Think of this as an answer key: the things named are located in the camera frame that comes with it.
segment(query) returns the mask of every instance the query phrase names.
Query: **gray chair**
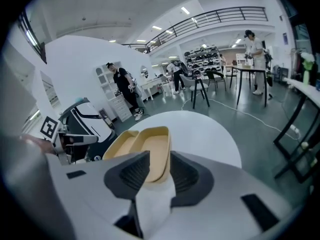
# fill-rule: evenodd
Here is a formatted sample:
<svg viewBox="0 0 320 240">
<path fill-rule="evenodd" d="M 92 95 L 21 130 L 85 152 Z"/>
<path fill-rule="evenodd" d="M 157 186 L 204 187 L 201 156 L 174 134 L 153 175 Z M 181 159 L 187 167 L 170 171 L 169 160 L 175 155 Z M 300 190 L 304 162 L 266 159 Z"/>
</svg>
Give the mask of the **gray chair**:
<svg viewBox="0 0 320 240">
<path fill-rule="evenodd" d="M 224 82 L 224 89 L 227 90 L 225 76 L 223 74 L 221 74 L 220 72 L 215 72 L 215 71 L 207 71 L 206 75 L 209 78 L 209 85 L 210 85 L 210 83 L 214 83 L 215 92 L 217 92 L 217 87 L 218 87 L 219 82 Z"/>
<path fill-rule="evenodd" d="M 186 87 L 189 87 L 189 89 L 190 89 L 190 91 L 191 91 L 191 101 L 192 101 L 192 99 L 193 99 L 194 91 L 195 91 L 195 92 L 200 91 L 200 92 L 201 92 L 201 95 L 202 95 L 202 98 L 205 99 L 205 96 L 204 96 L 204 93 L 203 93 L 201 84 L 197 84 L 197 85 L 196 85 L 196 90 L 195 90 L 196 80 L 191 79 L 191 78 L 189 78 L 189 77 L 185 77 L 183 74 L 181 74 L 180 77 L 181 77 L 182 81 L 184 82 L 184 85 L 185 85 Z M 206 83 L 204 83 L 204 82 L 202 82 L 202 83 L 203 83 L 204 89 L 206 89 L 206 90 L 208 91 L 209 86 L 208 86 Z"/>
</svg>

